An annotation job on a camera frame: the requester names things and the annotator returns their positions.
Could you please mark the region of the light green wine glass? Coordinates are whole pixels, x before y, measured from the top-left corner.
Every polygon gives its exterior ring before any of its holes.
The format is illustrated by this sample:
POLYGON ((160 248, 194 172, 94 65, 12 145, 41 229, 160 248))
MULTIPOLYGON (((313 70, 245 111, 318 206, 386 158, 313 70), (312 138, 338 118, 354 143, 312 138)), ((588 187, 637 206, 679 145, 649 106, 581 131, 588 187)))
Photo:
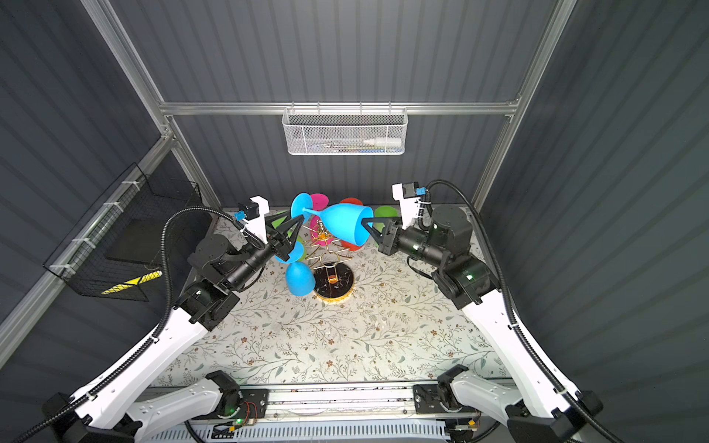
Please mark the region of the light green wine glass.
POLYGON ((397 208, 392 206, 380 206, 374 210, 375 217, 398 217, 399 212, 397 208))

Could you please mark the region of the blue wine glass front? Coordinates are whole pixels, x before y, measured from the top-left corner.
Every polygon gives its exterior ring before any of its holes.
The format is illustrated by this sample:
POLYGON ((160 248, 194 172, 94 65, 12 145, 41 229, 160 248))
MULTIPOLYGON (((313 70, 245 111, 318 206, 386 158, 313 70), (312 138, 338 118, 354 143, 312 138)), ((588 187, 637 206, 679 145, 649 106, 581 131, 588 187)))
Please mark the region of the blue wine glass front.
POLYGON ((356 232, 354 232, 350 242, 363 247, 369 240, 370 235, 360 224, 360 221, 363 218, 374 217, 374 210, 368 206, 358 208, 358 206, 339 203, 317 212, 313 210, 313 202, 310 195, 301 193, 294 198, 291 204, 291 216, 295 217, 297 215, 303 215, 305 219, 314 215, 319 216, 327 230, 335 237, 341 234, 341 229, 345 227, 347 219, 351 219, 354 222, 354 227, 356 227, 356 232))

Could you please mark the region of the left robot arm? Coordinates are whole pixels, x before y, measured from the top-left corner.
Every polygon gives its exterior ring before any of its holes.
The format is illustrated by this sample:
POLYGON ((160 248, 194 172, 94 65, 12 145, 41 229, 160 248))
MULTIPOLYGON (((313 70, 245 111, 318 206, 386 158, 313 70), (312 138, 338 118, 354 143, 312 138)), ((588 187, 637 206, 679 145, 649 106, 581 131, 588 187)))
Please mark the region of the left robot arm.
POLYGON ((72 395, 57 393, 42 408, 42 426, 59 442, 142 442, 203 415, 243 425, 258 409, 238 383, 221 370, 151 401, 138 398, 177 356, 215 330, 239 303, 239 295, 260 278, 274 257, 293 258, 297 236, 308 220, 285 213, 258 217, 260 234, 249 221, 228 221, 247 238, 237 248, 222 234, 201 240, 189 256, 199 280, 179 296, 170 295, 158 325, 134 348, 72 395), (273 226, 274 219, 280 221, 273 226))

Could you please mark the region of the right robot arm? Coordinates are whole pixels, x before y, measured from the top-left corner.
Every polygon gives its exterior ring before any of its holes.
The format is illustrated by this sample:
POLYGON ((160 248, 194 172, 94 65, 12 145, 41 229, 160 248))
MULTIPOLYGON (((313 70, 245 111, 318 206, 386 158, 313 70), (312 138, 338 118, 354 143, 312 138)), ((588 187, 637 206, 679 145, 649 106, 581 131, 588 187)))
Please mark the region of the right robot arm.
POLYGON ((429 278, 470 319, 492 346, 515 385, 510 388, 455 365, 437 379, 441 407, 480 411, 509 430, 517 442, 565 442, 594 424, 603 405, 580 391, 544 355, 502 292, 502 281, 470 251, 474 225, 463 210, 433 210, 428 228, 406 226, 400 217, 374 217, 367 210, 356 223, 385 255, 401 252, 433 266, 429 278))

